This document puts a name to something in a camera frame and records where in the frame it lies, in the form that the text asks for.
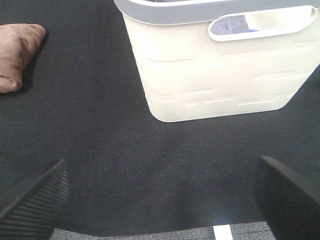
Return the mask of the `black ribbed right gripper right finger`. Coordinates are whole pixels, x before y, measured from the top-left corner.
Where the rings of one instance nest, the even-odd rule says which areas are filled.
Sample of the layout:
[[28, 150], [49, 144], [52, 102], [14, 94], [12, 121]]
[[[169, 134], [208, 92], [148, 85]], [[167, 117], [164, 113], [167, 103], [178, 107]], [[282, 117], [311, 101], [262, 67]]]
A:
[[277, 240], [320, 238], [320, 187], [282, 162], [262, 156], [254, 195]]

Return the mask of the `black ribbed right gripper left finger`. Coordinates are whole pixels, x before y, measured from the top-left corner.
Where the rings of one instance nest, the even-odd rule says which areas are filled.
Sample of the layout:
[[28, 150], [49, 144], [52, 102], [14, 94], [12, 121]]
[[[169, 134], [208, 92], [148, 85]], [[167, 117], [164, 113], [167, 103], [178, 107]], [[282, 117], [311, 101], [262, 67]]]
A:
[[48, 240], [69, 198], [66, 162], [57, 160], [0, 195], [2, 240]]

